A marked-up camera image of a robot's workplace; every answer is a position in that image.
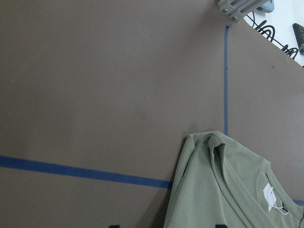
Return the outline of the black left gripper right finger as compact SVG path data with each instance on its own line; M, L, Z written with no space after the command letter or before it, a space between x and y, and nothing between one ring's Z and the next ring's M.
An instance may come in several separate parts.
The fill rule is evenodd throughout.
M216 224L215 228L227 228L227 225L225 225L225 224Z

